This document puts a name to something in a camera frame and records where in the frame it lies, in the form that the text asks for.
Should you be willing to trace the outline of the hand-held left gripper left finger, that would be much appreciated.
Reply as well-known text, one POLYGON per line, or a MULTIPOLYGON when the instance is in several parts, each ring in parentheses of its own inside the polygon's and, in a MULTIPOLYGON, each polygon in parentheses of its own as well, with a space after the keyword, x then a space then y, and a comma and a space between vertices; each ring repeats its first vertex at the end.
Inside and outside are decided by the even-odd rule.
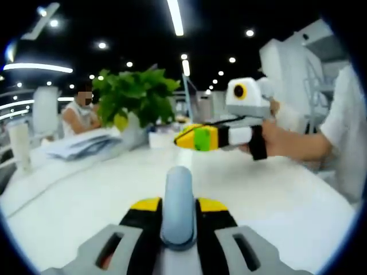
POLYGON ((120 224, 107 225, 82 243, 62 268, 42 274, 153 274, 160 250, 162 199, 134 203, 120 224))

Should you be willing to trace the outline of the person's right hand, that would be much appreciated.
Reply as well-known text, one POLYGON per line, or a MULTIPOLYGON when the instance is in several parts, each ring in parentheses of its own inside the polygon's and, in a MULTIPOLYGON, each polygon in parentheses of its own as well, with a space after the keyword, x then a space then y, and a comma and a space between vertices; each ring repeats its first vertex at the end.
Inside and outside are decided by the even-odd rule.
POLYGON ((287 132, 279 128, 276 122, 271 119, 263 120, 261 126, 261 135, 265 141, 267 156, 287 156, 286 144, 284 143, 287 132))

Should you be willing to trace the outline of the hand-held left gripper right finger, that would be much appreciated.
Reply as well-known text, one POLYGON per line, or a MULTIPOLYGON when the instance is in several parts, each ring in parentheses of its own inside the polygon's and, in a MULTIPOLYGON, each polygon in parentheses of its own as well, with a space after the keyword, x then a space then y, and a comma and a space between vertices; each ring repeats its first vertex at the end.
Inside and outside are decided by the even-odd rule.
POLYGON ((278 249, 248 226, 239 226, 227 207, 196 199, 197 251, 203 274, 310 274, 280 260, 278 249))

